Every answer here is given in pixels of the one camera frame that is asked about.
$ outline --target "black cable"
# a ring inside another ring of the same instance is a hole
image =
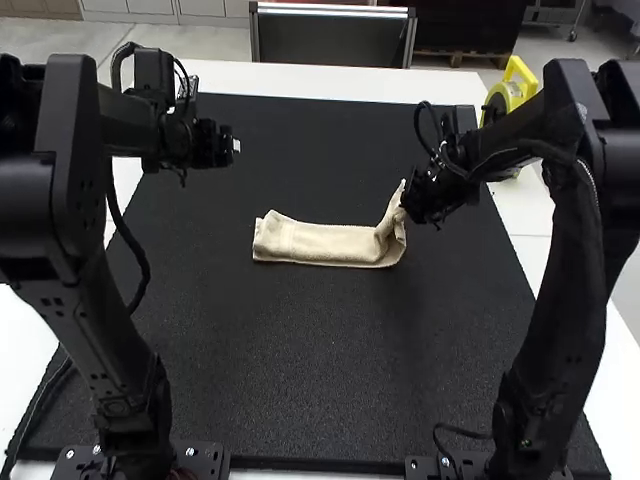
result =
[[[433,105],[431,105],[431,103],[427,102],[426,100],[423,100],[422,102],[420,102],[416,106],[415,110],[413,111],[413,129],[416,132],[416,137],[418,137],[418,141],[420,142],[420,145],[422,145],[422,148],[426,150],[427,154],[431,158],[436,158],[437,157],[436,151],[433,149],[433,147],[431,147],[431,145],[429,145],[429,142],[427,142],[427,140],[422,136],[422,131],[420,129],[420,114],[422,113],[422,110],[425,110],[425,109],[428,109],[429,112],[431,113],[431,118],[434,122],[434,125],[436,125],[436,137],[438,139],[438,145],[440,144],[441,142],[440,136],[442,135],[442,132],[439,129],[438,119],[436,118]]]
[[[33,403],[33,407],[31,408],[27,419],[23,423],[22,432],[20,432],[17,439],[14,438],[7,447],[5,452],[7,458],[2,466],[2,471],[0,471],[1,480],[9,480],[11,478],[11,470],[13,470],[13,467],[15,467],[16,462],[18,461],[18,454],[20,453],[20,448],[22,447],[24,440],[28,438],[34,428],[42,420],[44,405],[52,398],[52,394],[62,383],[62,379],[65,377],[65,374],[70,371],[72,366],[73,364],[71,359],[69,357],[65,358],[55,372],[53,372],[49,380],[47,380],[43,385],[38,397]]]
[[[120,207],[118,206],[118,197],[116,195],[116,187],[113,179],[113,159],[109,158],[107,160],[107,204],[109,205],[109,211],[111,212],[111,218],[113,219],[113,223],[115,224],[118,232],[122,235],[122,239],[127,244],[127,246],[131,249],[134,256],[136,257],[136,261],[140,266],[140,273],[142,274],[142,278],[138,283],[138,288],[136,290],[135,295],[127,305],[127,311],[129,314],[133,314],[136,311],[142,298],[144,297],[145,292],[147,291],[147,286],[151,281],[151,265],[149,265],[149,260],[147,260],[147,254],[142,248],[142,245],[138,243],[135,239],[131,230],[124,222],[122,218],[122,213],[120,213]]]
[[[453,458],[453,455],[447,450],[444,444],[438,438],[438,430],[444,430],[446,432],[455,433],[457,435],[462,435],[464,437],[472,438],[474,440],[491,440],[493,435],[489,433],[479,433],[474,432],[473,430],[466,430],[464,428],[456,427],[455,425],[449,425],[444,422],[438,422],[433,427],[433,443],[435,443],[436,448],[440,452],[443,457],[446,457],[451,463],[451,468],[453,468],[454,473],[456,474],[456,478],[459,479],[458,466],[456,465],[456,460]]]
[[[182,118],[184,118],[189,108],[189,101],[191,100],[191,82],[189,82],[189,75],[187,74],[187,69],[184,68],[184,65],[182,65],[182,62],[174,57],[173,63],[175,63],[178,66],[178,68],[182,71],[182,74],[184,75],[185,83],[187,84],[184,108],[182,109]]]
[[[111,88],[117,92],[122,92],[122,62],[135,52],[136,48],[143,48],[135,42],[127,42],[120,46],[111,57]]]
[[[571,165],[575,162],[574,155],[550,144],[549,142],[545,142],[544,140],[521,138],[505,145],[501,150],[493,152],[491,155],[487,156],[481,163],[476,165],[471,172],[469,172],[468,178],[482,179],[482,175],[484,174],[482,170],[489,165],[491,160],[499,158],[500,155],[505,153],[518,151],[522,151],[521,157],[518,158],[518,162],[531,157],[540,157],[546,160],[562,163],[563,165]]]

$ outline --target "metal frame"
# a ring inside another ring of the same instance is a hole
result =
[[[249,2],[249,33],[251,61],[261,62],[259,14],[336,16],[361,18],[406,18],[406,40],[402,56],[402,68],[411,67],[413,47],[418,29],[418,16],[413,7],[378,7],[371,5],[324,5],[297,3]]]
[[[568,40],[573,42],[577,38],[576,28],[580,23],[580,19],[582,18],[582,13],[584,12],[584,8],[587,4],[587,0],[576,0],[576,4],[574,7],[545,7],[542,6],[540,0],[536,1],[535,5],[528,5],[525,14],[524,14],[524,25],[533,25],[533,26],[552,26],[552,27],[562,27],[562,26],[570,26],[571,30],[569,32]],[[571,15],[572,21],[558,21],[558,20],[538,20],[539,15]]]

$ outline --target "towel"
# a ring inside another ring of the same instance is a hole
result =
[[[375,227],[299,222],[275,210],[256,218],[253,259],[327,267],[384,268],[398,263],[407,241],[400,197],[405,181],[391,197]]]

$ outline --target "floor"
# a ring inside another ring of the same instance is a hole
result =
[[[583,27],[575,43],[565,40],[562,29],[525,29],[516,44],[520,55],[542,79],[543,66],[551,58],[583,58],[593,69],[610,58],[622,58],[631,44],[614,21],[598,33]],[[18,56],[23,63],[45,62],[51,53],[86,53],[96,60],[98,79],[109,83],[109,59],[126,41],[160,47],[180,58],[250,61],[246,29],[108,24],[55,20],[0,19],[0,51]],[[416,58],[414,68],[449,68],[442,58]],[[463,70],[479,73],[490,88],[502,73],[489,61],[464,60]],[[131,65],[123,68],[123,84],[132,80]],[[614,291],[614,303],[640,343],[640,251],[628,262]]]

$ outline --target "mounting plate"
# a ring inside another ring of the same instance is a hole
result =
[[[438,457],[407,457],[404,461],[405,480],[490,480],[486,464],[491,457],[487,452],[451,452],[459,474],[450,459]],[[573,480],[568,468],[553,472],[548,480]]]
[[[186,469],[198,480],[228,480],[231,456],[220,443],[173,442],[176,451],[173,469]],[[71,445],[60,452],[52,480],[101,479],[100,467],[105,457],[98,446]],[[114,472],[112,480],[124,480],[124,474]]]

